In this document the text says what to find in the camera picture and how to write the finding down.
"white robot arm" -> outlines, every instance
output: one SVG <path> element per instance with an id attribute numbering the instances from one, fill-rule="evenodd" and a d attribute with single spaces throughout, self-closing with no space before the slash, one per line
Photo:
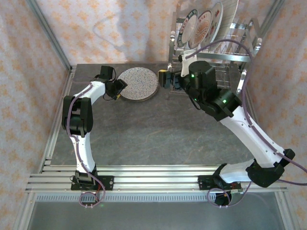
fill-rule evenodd
<path id="1" fill-rule="evenodd" d="M 102 66 L 100 74 L 87 87 L 78 94 L 66 96 L 63 100 L 62 127 L 65 130 L 69 129 L 76 154 L 77 169 L 72 181 L 73 184 L 79 185 L 77 189 L 94 189 L 98 186 L 93 177 L 88 174 L 89 172 L 94 177 L 98 177 L 90 143 L 93 128 L 92 105 L 105 94 L 116 100 L 127 86 L 123 80 L 112 79 L 113 70 L 110 66 Z M 70 111 L 69 107 L 73 100 L 75 102 Z"/>
<path id="2" fill-rule="evenodd" d="M 91 99 L 91 105 L 94 104 L 94 102 L 101 96 L 105 95 L 106 93 L 106 85 L 103 82 L 99 82 L 99 81 L 93 81 L 91 82 L 92 88 L 86 92 L 85 94 L 83 94 L 82 96 L 80 96 L 79 98 L 90 98 Z M 81 92 L 85 92 L 87 91 L 87 89 L 90 86 L 88 85 L 84 90 L 82 90 Z M 87 170 L 89 172 L 92 172 L 95 168 L 95 162 L 93 160 L 92 157 L 92 151 L 91 151 L 91 144 L 90 144 L 90 132 L 86 133 L 84 135 L 84 137 L 82 137 L 81 135 L 74 135 L 79 142 L 79 153 L 80 153 L 80 157 L 81 160 L 83 161 L 85 167 L 87 168 Z M 72 143 L 73 143 L 73 147 L 75 150 L 75 154 L 77 154 L 77 150 L 76 150 L 76 140 L 73 137 L 70 137 Z M 81 172 L 81 173 L 86 173 L 86 171 L 84 170 L 84 168 L 81 166 L 81 162 L 79 162 L 78 156 L 76 155 L 76 159 L 77 159 L 77 171 Z"/>
<path id="3" fill-rule="evenodd" d="M 186 59 L 191 53 L 193 51 L 185 51 L 180 56 L 182 71 L 178 80 L 181 88 L 194 105 L 197 103 L 201 110 L 230 129 L 255 158 L 243 163 L 221 165 L 214 175 L 215 184 L 222 188 L 223 183 L 252 181 L 261 187 L 268 187 L 280 178 L 289 162 L 273 152 L 265 141 L 290 159 L 293 159 L 295 153 L 291 149 L 283 149 L 277 145 L 248 115 L 254 126 L 252 127 L 245 117 L 238 97 L 230 90 L 217 87 L 215 69 L 205 61 L 198 61 L 196 55 Z M 265 140 L 255 133 L 254 128 Z"/>
<path id="4" fill-rule="evenodd" d="M 268 187 L 277 181 L 284 172 L 284 167 L 289 163 L 279 155 L 275 154 L 267 144 L 258 136 L 249 125 L 245 117 L 242 103 L 239 98 L 227 89 L 219 89 L 215 79 L 215 69 L 205 61 L 197 61 L 196 57 L 185 60 L 182 57 L 183 65 L 179 84 L 190 97 L 191 101 L 197 103 L 200 109 L 205 111 L 220 121 L 224 126 L 230 129 L 249 149 L 255 159 L 238 164 L 222 164 L 210 178 L 210 186 L 217 186 L 221 189 L 225 185 L 229 185 L 238 181 L 253 181 L 261 187 Z M 93 175 L 97 175 L 96 165 L 92 157 L 90 146 L 90 131 L 93 127 L 92 104 L 100 97 L 107 93 L 116 99 L 117 95 L 126 87 L 124 82 L 116 82 L 120 80 L 110 80 L 110 70 L 104 67 L 101 71 L 101 78 L 96 78 L 91 82 L 92 88 L 88 91 L 87 86 L 83 92 L 84 95 L 78 98 L 73 107 L 73 111 L 80 110 L 80 114 L 71 114 L 70 131 L 71 134 L 78 139 L 79 155 L 86 169 Z M 66 122 L 68 116 L 68 107 L 72 99 L 76 96 L 67 96 L 63 103 L 62 126 L 67 129 Z M 253 126 L 262 134 L 267 142 L 275 147 L 284 156 L 293 159 L 295 156 L 291 149 L 284 150 L 271 140 L 268 135 L 253 121 Z M 81 166 L 81 162 L 77 156 L 77 145 L 74 137 L 73 142 L 77 169 L 75 178 L 80 184 L 95 183 L 90 178 L 86 170 Z"/>

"dark stone surface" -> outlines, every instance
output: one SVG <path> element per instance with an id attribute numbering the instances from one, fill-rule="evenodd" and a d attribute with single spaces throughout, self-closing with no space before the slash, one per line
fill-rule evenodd
<path id="1" fill-rule="evenodd" d="M 166 64 L 113 64 L 119 76 L 132 67 L 154 72 Z M 78 65 L 74 81 L 89 81 L 100 73 L 99 64 Z M 73 84 L 71 93 L 86 85 Z M 125 99 L 93 105 L 94 127 L 91 148 L 97 165 L 160 165 L 238 163 L 252 155 L 240 140 L 222 124 L 194 108 L 187 96 L 158 93 L 144 102 Z M 60 129 L 52 164 L 74 165 L 73 146 Z"/>

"floral wall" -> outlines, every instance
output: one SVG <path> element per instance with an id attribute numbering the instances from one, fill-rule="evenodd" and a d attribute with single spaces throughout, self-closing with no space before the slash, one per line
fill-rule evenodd
<path id="1" fill-rule="evenodd" d="M 67 70 L 24 0 L 0 6 L 0 229 L 37 172 Z"/>
<path id="2" fill-rule="evenodd" d="M 251 75 L 249 91 L 258 122 L 276 143 L 296 153 L 307 167 L 307 3 L 285 1 L 269 30 Z M 306 173 L 289 164 L 286 179 L 307 182 Z M 302 229 L 307 229 L 307 189 L 289 186 Z"/>
<path id="3" fill-rule="evenodd" d="M 37 0 L 72 65 L 167 61 L 172 14 L 220 0 Z M 274 0 L 240 0 L 235 21 L 265 17 Z"/>

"speckled round plate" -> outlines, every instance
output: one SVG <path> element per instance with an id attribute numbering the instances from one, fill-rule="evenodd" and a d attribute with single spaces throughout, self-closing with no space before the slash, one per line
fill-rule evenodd
<path id="1" fill-rule="evenodd" d="M 120 95 L 133 101 L 145 101 L 158 91 L 158 77 L 150 69 L 130 68 L 118 77 L 128 84 Z"/>

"plate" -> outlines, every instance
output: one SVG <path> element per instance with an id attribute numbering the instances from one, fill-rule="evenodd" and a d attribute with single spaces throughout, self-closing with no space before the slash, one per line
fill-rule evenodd
<path id="1" fill-rule="evenodd" d="M 205 39 L 201 42 L 201 47 L 208 45 L 213 42 L 222 22 L 223 16 L 223 5 L 221 2 L 216 3 L 211 9 L 212 12 L 212 23 L 209 32 L 207 33 Z"/>
<path id="2" fill-rule="evenodd" d="M 144 101 L 158 91 L 158 77 L 150 69 L 143 67 L 130 68 L 118 77 L 128 84 L 120 95 L 133 101 Z"/>
<path id="3" fill-rule="evenodd" d="M 207 35 L 212 21 L 211 11 L 207 10 L 202 13 L 197 21 L 197 25 L 192 38 L 189 40 L 189 48 L 196 48 Z"/>
<path id="4" fill-rule="evenodd" d="M 223 2 L 223 16 L 220 29 L 215 37 L 215 41 L 225 38 L 230 30 L 230 25 L 234 21 L 239 0 L 228 0 Z"/>
<path id="5" fill-rule="evenodd" d="M 177 47 L 182 48 L 190 40 L 196 24 L 197 24 L 198 11 L 196 9 L 192 10 L 185 18 L 178 34 Z"/>

